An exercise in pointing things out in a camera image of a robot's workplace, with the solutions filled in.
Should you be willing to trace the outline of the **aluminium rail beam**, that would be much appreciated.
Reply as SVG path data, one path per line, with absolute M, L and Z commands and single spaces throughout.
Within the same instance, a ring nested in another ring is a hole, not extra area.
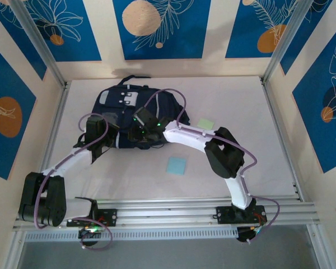
M 280 212 L 274 225 L 320 223 L 314 203 L 300 201 L 297 196 L 272 197 L 269 201 L 257 200 L 257 204 L 265 207 L 269 221 L 277 212 L 277 204 L 274 201 L 280 205 Z M 217 226 L 217 220 L 213 218 L 216 207 L 230 204 L 229 197 L 98 200 L 99 208 L 118 210 L 117 229 Z

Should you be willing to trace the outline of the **aluminium frame post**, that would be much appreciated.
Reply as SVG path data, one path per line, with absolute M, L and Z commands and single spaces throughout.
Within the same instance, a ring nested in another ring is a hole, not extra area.
M 30 39 L 32 45 L 35 47 L 35 50 L 38 52 L 39 56 L 48 69 L 51 71 L 58 85 L 64 90 L 66 88 L 67 82 L 59 70 L 49 47 L 47 46 L 28 10 L 26 9 L 23 1 L 8 0 L 8 3 L 26 35 Z
M 262 76 L 262 85 L 265 86 L 270 80 L 274 70 L 277 68 L 282 57 L 285 55 L 286 50 L 291 44 L 294 36 L 296 35 L 301 23 L 303 22 L 305 15 L 310 9 L 314 0 L 298 0 L 296 9 L 294 10 L 285 31 L 280 38 L 275 51 L 272 54 L 272 57 L 265 69 Z

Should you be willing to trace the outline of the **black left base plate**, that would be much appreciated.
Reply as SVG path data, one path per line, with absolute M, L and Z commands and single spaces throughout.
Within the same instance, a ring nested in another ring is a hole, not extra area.
M 88 216 L 86 216 L 86 218 L 98 221 L 107 227 L 111 227 L 116 225 L 117 212 L 118 210 L 115 208 L 97 209 L 92 213 L 90 213 Z M 90 226 L 97 226 L 97 224 L 92 221 L 73 219 L 67 221 L 67 226 L 90 227 Z

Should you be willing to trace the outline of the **blue sticky note pad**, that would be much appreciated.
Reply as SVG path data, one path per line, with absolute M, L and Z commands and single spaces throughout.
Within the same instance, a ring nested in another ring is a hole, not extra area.
M 167 163 L 166 172 L 175 175 L 184 175 L 186 159 L 179 157 L 170 157 Z

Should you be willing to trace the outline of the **navy blue backpack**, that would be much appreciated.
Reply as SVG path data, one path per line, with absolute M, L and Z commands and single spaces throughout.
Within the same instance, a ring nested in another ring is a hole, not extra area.
M 103 90 L 99 93 L 92 116 L 102 115 L 107 122 L 119 126 L 119 132 L 115 132 L 118 139 L 117 149 L 133 149 L 128 147 L 128 132 L 131 129 L 133 114 L 140 107 L 147 105 L 150 113 L 158 119 L 172 117 L 174 120 L 182 112 L 183 107 L 170 92 L 159 92 L 158 89 L 147 85 L 126 84 L 135 75 L 128 76 L 119 84 Z

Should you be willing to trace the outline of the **black controller board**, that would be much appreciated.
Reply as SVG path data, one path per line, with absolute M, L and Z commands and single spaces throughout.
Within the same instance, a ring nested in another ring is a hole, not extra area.
M 249 243 L 260 232 L 264 225 L 257 226 L 242 226 L 237 228 L 237 240 L 242 243 Z
M 93 247 L 98 243 L 97 239 L 101 238 L 101 233 L 96 229 L 85 229 L 82 228 L 78 232 L 78 239 L 83 247 L 89 248 Z

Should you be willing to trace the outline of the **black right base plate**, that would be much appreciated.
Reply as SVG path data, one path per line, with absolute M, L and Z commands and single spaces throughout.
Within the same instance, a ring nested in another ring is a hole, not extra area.
M 253 208 L 239 209 L 235 206 L 216 207 L 215 217 L 218 224 L 265 224 L 267 216 L 264 206 L 258 205 Z

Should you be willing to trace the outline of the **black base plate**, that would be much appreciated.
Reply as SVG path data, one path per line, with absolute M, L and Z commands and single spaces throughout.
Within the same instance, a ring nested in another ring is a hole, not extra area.
M 267 216 L 264 206 L 258 205 L 253 208 L 239 209 L 235 206 L 216 207 L 215 217 L 218 224 L 265 224 Z
M 111 227 L 116 225 L 117 212 L 118 210 L 115 208 L 97 209 L 92 213 L 90 213 L 88 216 L 86 216 L 86 218 L 98 221 L 107 227 Z M 67 221 L 67 226 L 90 227 L 90 226 L 97 226 L 97 224 L 92 221 L 73 219 Z

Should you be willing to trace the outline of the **green sticky note pad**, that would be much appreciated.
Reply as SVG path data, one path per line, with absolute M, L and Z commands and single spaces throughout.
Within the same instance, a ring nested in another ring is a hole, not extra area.
M 200 118 L 197 126 L 201 129 L 212 130 L 214 127 L 214 122 L 205 118 Z

